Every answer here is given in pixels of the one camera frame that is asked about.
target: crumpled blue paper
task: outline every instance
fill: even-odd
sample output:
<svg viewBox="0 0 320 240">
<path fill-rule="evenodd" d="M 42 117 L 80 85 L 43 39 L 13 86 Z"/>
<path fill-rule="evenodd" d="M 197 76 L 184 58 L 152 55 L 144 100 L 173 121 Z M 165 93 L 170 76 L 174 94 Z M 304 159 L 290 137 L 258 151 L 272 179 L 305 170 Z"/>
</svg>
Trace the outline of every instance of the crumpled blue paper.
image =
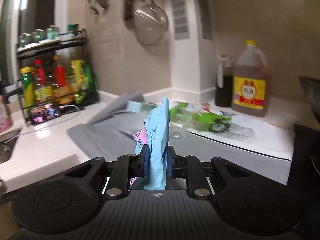
<svg viewBox="0 0 320 240">
<path fill-rule="evenodd" d="M 150 147 L 150 165 L 145 178 L 137 178 L 134 189 L 164 189 L 167 173 L 167 147 L 169 142 L 169 100 L 163 98 L 162 106 L 151 110 L 150 117 L 144 120 Z M 137 142 L 135 154 L 139 154 L 143 144 Z"/>
</svg>

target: yellow cap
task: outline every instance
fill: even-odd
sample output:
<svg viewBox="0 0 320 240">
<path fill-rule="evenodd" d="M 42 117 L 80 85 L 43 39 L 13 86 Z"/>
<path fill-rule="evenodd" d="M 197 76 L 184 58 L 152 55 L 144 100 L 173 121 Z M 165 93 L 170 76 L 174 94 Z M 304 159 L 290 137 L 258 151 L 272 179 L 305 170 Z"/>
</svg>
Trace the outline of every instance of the yellow cap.
<svg viewBox="0 0 320 240">
<path fill-rule="evenodd" d="M 24 67 L 24 68 L 20 69 L 21 74 L 31 73 L 33 71 L 34 71 L 33 67 Z"/>
<path fill-rule="evenodd" d="M 254 40 L 247 40 L 247 45 L 256 45 L 256 41 L 254 41 Z"/>
</svg>

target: wall tile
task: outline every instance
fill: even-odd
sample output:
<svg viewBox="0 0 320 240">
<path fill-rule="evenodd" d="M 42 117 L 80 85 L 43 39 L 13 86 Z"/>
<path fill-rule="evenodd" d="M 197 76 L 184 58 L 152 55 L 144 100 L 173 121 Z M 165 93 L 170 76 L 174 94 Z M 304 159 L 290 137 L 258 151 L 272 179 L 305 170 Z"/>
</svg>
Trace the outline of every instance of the wall tile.
<svg viewBox="0 0 320 240">
<path fill-rule="evenodd" d="M 164 7 L 163 0 L 155 0 Z M 135 0 L 133 11 L 149 0 Z M 142 46 L 134 34 L 133 21 L 122 20 L 124 0 L 111 0 L 97 17 L 87 10 L 91 58 L 98 88 L 113 94 L 142 90 L 144 93 L 170 87 L 169 43 Z"/>
<path fill-rule="evenodd" d="M 85 26 L 86 0 L 68 0 L 68 24 L 79 24 L 79 28 Z"/>
<path fill-rule="evenodd" d="M 212 0 L 218 54 L 234 60 L 255 39 L 273 96 L 304 101 L 298 76 L 320 78 L 320 0 Z"/>
</svg>

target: hanging strainer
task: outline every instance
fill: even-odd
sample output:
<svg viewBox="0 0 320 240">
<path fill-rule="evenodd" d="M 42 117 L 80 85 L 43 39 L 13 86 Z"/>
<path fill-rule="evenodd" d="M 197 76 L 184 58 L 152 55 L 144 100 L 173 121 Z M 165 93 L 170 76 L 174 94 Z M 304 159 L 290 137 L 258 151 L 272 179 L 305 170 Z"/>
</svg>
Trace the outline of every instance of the hanging strainer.
<svg viewBox="0 0 320 240">
<path fill-rule="evenodd" d="M 144 45 L 153 45 L 163 39 L 168 29 L 168 17 L 154 0 L 150 0 L 149 4 L 136 9 L 134 25 L 137 40 Z"/>
</svg>

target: metal sink basin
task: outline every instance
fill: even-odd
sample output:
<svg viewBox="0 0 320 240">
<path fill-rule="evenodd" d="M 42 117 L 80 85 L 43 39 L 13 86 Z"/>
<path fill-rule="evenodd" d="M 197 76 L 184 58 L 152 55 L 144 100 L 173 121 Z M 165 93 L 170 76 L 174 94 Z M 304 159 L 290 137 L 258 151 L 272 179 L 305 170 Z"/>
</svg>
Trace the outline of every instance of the metal sink basin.
<svg viewBox="0 0 320 240">
<path fill-rule="evenodd" d="M 5 163 L 11 158 L 14 145 L 18 139 L 17 135 L 19 135 L 20 132 L 21 128 L 18 128 L 0 136 L 0 164 Z"/>
</svg>

